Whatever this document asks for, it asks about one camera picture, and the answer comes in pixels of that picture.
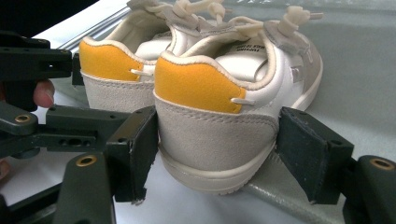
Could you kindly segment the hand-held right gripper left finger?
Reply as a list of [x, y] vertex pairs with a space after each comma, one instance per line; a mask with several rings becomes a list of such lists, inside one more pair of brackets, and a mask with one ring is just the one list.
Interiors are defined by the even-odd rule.
[[158, 152], [158, 122], [154, 106], [136, 110], [106, 142], [114, 197], [120, 203], [145, 200], [146, 181]]

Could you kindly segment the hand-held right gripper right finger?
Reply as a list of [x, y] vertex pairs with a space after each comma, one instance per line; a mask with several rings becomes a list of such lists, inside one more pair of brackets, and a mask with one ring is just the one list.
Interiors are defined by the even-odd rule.
[[303, 189], [307, 200], [337, 204], [339, 179], [354, 145], [308, 113], [280, 110], [276, 153]]

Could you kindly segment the white sneaker with yellow heel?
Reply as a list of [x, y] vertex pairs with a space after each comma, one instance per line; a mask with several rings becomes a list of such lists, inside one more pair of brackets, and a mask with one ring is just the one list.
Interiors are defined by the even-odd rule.
[[298, 29], [322, 13], [290, 6], [279, 21], [235, 17], [206, 25], [186, 52], [161, 54], [154, 96], [170, 175], [213, 194], [243, 187], [276, 144], [282, 107], [306, 110], [322, 77]]
[[130, 0], [131, 12], [104, 39], [79, 43], [89, 106], [133, 112], [154, 104], [154, 70], [166, 50], [181, 55], [222, 23], [223, 0]]

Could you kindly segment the metal shoe rack grey shelves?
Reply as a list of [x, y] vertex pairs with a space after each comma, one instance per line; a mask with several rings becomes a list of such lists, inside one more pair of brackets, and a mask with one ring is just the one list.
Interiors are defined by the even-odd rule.
[[[324, 63], [323, 78], [307, 111], [355, 146], [353, 156], [396, 161], [396, 0], [225, 0], [232, 15], [260, 21], [289, 5], [325, 16], [301, 31]], [[344, 224], [342, 206], [311, 204], [286, 168], [271, 159], [240, 191], [304, 223]]]

